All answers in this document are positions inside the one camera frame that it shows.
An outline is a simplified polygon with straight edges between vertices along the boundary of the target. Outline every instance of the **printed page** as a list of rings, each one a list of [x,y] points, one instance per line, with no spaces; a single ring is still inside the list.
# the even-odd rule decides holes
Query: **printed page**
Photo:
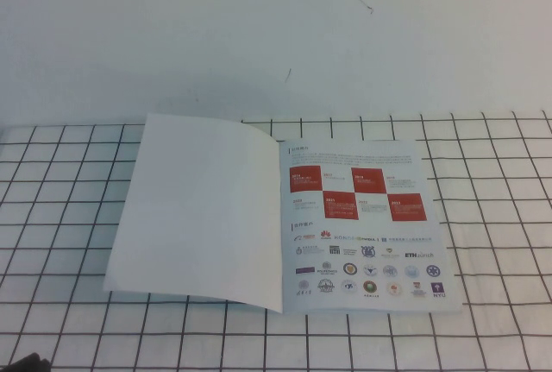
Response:
[[[413,142],[280,144],[285,312],[460,310]]]
[[[282,312],[279,146],[254,127],[148,115],[108,290]]]

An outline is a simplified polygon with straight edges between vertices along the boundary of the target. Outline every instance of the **table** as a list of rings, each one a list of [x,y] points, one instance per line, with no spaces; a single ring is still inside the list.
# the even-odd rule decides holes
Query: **table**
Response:
[[[545,112],[244,123],[277,140],[417,140],[461,313],[283,316],[106,293],[143,126],[11,128],[0,135],[0,365],[37,351],[64,371],[552,370]]]

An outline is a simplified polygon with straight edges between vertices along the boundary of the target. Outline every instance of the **booklet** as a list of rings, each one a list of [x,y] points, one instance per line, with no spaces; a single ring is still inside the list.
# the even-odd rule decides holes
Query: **booklet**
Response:
[[[276,312],[458,311],[414,142],[150,114],[104,288]]]

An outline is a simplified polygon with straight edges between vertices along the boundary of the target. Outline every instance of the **circular emblem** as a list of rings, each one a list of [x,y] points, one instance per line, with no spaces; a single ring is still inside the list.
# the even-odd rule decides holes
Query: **circular emblem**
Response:
[[[355,293],[356,292],[356,283],[351,280],[344,280],[342,282],[342,291],[345,293]]]
[[[394,266],[383,267],[383,274],[387,277],[397,277],[397,269]]]
[[[320,280],[318,283],[318,290],[320,290],[322,293],[330,293],[334,291],[334,283],[332,283],[328,279]]]
[[[373,245],[363,245],[361,246],[362,255],[365,257],[375,257],[376,250],[373,248]]]
[[[403,292],[403,288],[398,283],[389,283],[387,284],[387,292],[391,296],[399,296]]]
[[[364,290],[366,290],[366,293],[376,293],[376,290],[378,290],[376,283],[370,280],[365,281],[362,286],[364,287]]]
[[[378,273],[378,269],[372,264],[367,264],[362,269],[364,270],[364,274],[370,277],[374,277]]]
[[[420,271],[415,266],[407,266],[405,268],[405,274],[411,279],[415,279],[420,275]]]
[[[438,266],[430,265],[425,269],[426,273],[431,277],[439,277],[441,269]]]
[[[343,266],[343,271],[348,275],[356,274],[356,266],[352,262],[346,262]]]

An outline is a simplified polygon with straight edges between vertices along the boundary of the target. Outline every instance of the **red square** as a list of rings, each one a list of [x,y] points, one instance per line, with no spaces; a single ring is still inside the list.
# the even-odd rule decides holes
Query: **red square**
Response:
[[[290,191],[322,191],[320,167],[290,167]]]
[[[359,193],[386,193],[381,169],[352,167],[354,191]]]
[[[389,207],[393,221],[426,221],[419,193],[390,193]]]
[[[323,196],[326,218],[359,219],[353,192],[324,191]]]

